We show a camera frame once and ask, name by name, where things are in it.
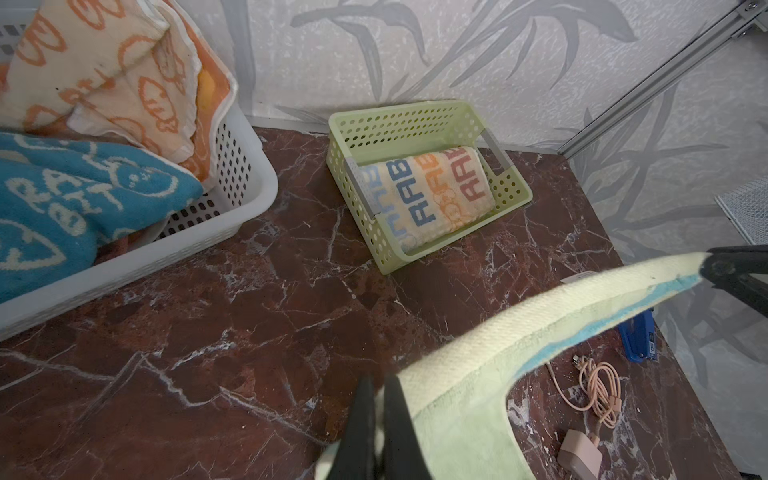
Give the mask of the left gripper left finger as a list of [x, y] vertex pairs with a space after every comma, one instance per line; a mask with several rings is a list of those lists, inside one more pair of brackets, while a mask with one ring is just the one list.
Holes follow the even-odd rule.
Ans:
[[376, 476], [374, 384], [363, 376], [348, 412], [344, 434], [328, 474], [330, 480], [373, 480]]

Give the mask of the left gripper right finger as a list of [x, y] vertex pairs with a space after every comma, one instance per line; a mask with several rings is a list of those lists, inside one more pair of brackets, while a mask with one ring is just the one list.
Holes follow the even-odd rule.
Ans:
[[383, 471], [388, 480], [432, 478], [413, 427], [407, 402], [397, 376], [384, 384]]

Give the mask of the orange patterned towel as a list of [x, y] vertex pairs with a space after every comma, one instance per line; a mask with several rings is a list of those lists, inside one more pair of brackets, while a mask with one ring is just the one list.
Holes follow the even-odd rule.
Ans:
[[237, 90], [175, 1], [43, 1], [1, 66], [1, 126], [130, 143], [210, 190]]

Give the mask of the cream rabbit lettered towel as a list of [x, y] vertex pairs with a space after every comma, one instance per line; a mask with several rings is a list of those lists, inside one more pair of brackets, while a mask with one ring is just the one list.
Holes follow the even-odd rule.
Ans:
[[460, 146], [360, 168], [400, 248], [411, 254], [423, 245], [487, 215], [495, 200], [477, 149]]

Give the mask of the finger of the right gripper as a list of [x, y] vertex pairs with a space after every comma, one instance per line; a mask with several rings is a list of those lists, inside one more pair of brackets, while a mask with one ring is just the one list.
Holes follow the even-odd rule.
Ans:
[[767, 284], [762, 281], [736, 281], [714, 284], [715, 289], [723, 290], [732, 297], [749, 306], [764, 317], [768, 315]]
[[707, 251], [700, 274], [718, 288], [738, 285], [755, 275], [767, 275], [767, 246], [716, 247]]

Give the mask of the green plastic basket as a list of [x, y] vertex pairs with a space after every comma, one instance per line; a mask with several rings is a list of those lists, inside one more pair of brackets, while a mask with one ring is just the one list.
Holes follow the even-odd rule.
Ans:
[[465, 101], [338, 112], [328, 124], [327, 165], [383, 274], [533, 199]]

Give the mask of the yellow and teal towel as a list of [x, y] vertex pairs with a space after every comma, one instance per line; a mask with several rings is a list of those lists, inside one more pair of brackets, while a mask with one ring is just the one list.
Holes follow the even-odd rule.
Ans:
[[433, 479], [530, 479], [506, 397], [564, 350], [701, 282], [707, 256], [661, 257], [587, 276], [529, 298], [397, 373]]

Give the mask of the teal patterned towel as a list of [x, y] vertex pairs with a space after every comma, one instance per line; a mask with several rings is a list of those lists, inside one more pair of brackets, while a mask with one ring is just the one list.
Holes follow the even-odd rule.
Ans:
[[1, 134], [1, 299], [90, 268], [99, 249], [204, 193], [186, 169], [130, 145]]

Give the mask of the white plastic laundry basket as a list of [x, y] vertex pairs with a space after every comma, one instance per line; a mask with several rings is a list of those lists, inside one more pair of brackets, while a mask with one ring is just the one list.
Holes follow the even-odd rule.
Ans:
[[[43, 1], [1, 5], [1, 66]], [[60, 140], [130, 143], [100, 138], [57, 138], [4, 129], [3, 132]], [[120, 286], [232, 237], [246, 221], [264, 213], [276, 198], [276, 173], [237, 104], [215, 137], [218, 179], [210, 190], [166, 219], [102, 246], [94, 264], [14, 299], [1, 299], [1, 335], [12, 337]]]

